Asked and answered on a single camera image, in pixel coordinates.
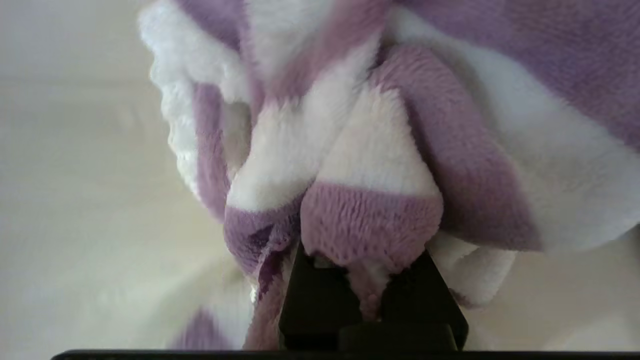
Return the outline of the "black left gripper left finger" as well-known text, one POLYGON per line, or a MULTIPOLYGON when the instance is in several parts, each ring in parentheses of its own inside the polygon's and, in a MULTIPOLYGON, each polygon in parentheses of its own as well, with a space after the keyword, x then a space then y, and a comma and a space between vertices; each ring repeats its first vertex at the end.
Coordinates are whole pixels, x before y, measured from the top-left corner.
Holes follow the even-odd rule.
POLYGON ((361 301, 342 268, 316 268, 299 245, 279 317, 279 348, 336 351, 339 333, 363 322, 361 301))

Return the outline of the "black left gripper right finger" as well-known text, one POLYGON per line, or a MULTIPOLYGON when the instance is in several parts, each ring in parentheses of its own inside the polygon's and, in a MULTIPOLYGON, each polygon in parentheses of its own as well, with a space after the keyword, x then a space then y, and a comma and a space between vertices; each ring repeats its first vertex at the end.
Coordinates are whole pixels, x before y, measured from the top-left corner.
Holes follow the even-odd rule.
POLYGON ((391 276, 382 292, 381 321, 414 349, 464 349, 469 324, 429 253, 391 276))

